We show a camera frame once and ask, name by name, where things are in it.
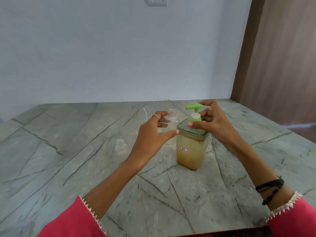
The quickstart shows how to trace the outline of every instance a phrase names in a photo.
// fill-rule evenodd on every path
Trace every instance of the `pump nozzle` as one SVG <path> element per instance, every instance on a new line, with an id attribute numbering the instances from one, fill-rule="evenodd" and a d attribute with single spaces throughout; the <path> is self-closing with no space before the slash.
<path id="1" fill-rule="evenodd" d="M 199 109 L 202 107 L 203 105 L 199 103 L 191 103 L 185 107 L 187 110 L 194 109 L 194 113 L 191 114 L 189 121 L 202 121 L 201 115 L 198 113 Z"/>

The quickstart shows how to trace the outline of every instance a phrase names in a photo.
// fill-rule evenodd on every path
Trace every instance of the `ring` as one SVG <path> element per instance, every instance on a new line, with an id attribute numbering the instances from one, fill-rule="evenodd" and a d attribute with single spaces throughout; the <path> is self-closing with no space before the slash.
<path id="1" fill-rule="evenodd" d="M 158 116 L 158 115 L 156 115 L 156 114 L 153 114 L 152 116 L 156 116 L 156 117 L 158 118 L 158 120 L 159 120 L 159 116 Z"/>

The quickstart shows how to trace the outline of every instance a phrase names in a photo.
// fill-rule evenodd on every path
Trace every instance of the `switch plate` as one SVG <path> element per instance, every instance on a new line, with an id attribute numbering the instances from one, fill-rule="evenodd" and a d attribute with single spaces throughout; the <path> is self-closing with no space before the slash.
<path id="1" fill-rule="evenodd" d="M 148 6 L 163 7 L 167 5 L 167 0 L 148 0 Z"/>

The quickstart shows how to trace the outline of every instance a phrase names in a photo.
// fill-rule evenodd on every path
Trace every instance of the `white wall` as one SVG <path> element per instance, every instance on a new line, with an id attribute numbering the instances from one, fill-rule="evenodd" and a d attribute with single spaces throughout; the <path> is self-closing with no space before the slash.
<path id="1" fill-rule="evenodd" d="M 229 98 L 250 3 L 0 0 L 0 117 L 42 103 Z"/>

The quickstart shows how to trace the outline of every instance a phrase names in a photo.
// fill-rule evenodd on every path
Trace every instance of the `red-bordered label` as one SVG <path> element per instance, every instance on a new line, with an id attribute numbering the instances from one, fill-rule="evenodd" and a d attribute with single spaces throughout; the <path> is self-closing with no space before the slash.
<path id="1" fill-rule="evenodd" d="M 180 150 L 183 150 L 185 152 L 189 152 L 189 150 L 187 148 L 183 147 L 183 146 L 180 146 Z"/>

